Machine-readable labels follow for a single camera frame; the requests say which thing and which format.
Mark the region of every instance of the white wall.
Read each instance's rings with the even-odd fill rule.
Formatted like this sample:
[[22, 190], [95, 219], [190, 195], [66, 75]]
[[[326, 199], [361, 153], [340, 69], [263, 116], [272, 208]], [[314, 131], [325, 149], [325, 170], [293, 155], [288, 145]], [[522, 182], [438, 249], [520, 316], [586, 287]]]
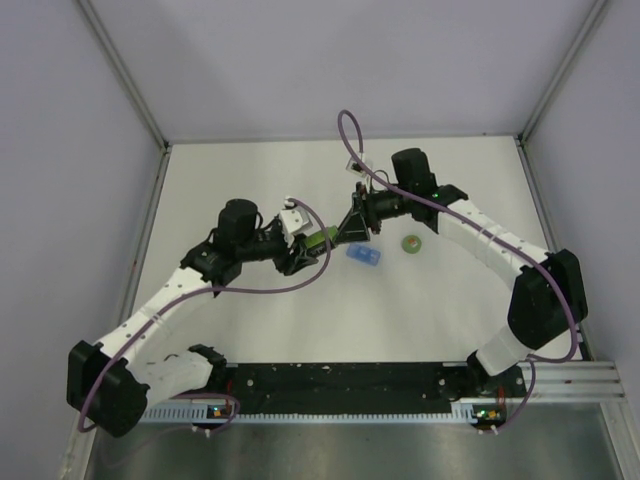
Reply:
[[0, 4], [0, 476], [54, 478], [159, 154], [71, 0]]
[[617, 0], [530, 143], [562, 243], [582, 261], [596, 353], [640, 419], [640, 2]]
[[170, 141], [518, 133], [593, 0], [93, 0]]

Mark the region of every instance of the white table surface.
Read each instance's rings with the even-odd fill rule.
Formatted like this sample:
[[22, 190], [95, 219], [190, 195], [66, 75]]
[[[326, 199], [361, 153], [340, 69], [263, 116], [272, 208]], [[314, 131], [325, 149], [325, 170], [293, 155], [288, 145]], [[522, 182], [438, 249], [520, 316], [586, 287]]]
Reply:
[[[369, 140], [367, 155], [395, 180], [390, 156], [420, 147], [440, 184], [467, 192], [494, 220], [545, 245], [517, 150], [510, 137]], [[285, 195], [314, 208], [327, 225], [339, 224], [358, 178], [344, 170], [338, 141], [271, 142], [173, 147], [160, 197], [136, 306], [157, 291], [189, 248], [217, 223], [227, 200], [254, 201], [268, 221]], [[417, 255], [401, 240], [420, 236]], [[214, 346], [230, 362], [460, 361], [506, 323], [510, 292], [466, 251], [410, 218], [387, 220], [371, 246], [377, 267], [333, 251], [325, 275], [288, 294], [223, 293], [197, 311], [157, 357], [193, 344]], [[234, 286], [283, 287], [291, 277], [270, 261], [245, 264]], [[541, 352], [559, 357], [564, 334]]]

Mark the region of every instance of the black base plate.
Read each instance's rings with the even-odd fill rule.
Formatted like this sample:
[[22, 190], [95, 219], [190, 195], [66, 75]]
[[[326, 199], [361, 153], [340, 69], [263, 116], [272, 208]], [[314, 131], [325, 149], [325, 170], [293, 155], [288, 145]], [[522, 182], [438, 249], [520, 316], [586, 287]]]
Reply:
[[[224, 385], [244, 414], [412, 414], [448, 413], [438, 381], [464, 376], [465, 366], [423, 363], [245, 363], [227, 365]], [[523, 397], [522, 371], [515, 366], [494, 377], [505, 397]], [[478, 397], [462, 383], [461, 397]], [[486, 394], [495, 397], [495, 392]]]

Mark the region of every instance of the green object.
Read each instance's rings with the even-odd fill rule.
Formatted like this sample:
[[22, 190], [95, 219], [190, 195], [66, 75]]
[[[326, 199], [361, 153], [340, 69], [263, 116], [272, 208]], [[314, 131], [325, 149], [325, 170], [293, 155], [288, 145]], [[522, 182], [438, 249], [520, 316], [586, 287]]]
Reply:
[[[336, 235], [338, 234], [338, 227], [332, 225], [327, 228], [327, 231], [329, 232], [329, 240], [331, 240], [333, 245], [333, 239], [336, 238]], [[307, 250], [307, 254], [311, 255], [312, 257], [322, 255], [327, 249], [322, 230], [309, 235], [303, 240], [303, 244]]]
[[402, 249], [407, 253], [418, 253], [422, 247], [422, 240], [417, 235], [407, 235], [402, 239]]

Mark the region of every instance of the enclosure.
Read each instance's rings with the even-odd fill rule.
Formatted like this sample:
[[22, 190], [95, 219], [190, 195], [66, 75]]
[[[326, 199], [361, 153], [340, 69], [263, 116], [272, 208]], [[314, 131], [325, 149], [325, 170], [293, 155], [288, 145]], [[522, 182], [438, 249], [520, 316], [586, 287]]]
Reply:
[[[7, 478], [640, 477], [640, 4], [11, 0], [2, 13]], [[340, 224], [358, 181], [338, 139], [343, 108], [375, 169], [393, 178], [391, 156], [418, 147], [439, 184], [578, 256], [589, 316], [573, 361], [540, 365], [522, 416], [496, 438], [453, 410], [241, 413], [225, 434], [163, 434], [107, 468], [102, 457], [166, 425], [78, 433], [64, 401], [70, 349], [144, 305], [232, 198], [270, 219], [290, 195]], [[410, 234], [416, 255], [401, 248]], [[337, 248], [302, 290], [220, 295], [157, 359], [202, 343], [234, 365], [457, 365], [505, 325], [509, 286], [443, 235], [404, 216], [369, 246], [375, 267]], [[233, 285], [286, 287], [317, 268], [285, 277], [246, 264]], [[538, 353], [569, 344], [565, 332]]]

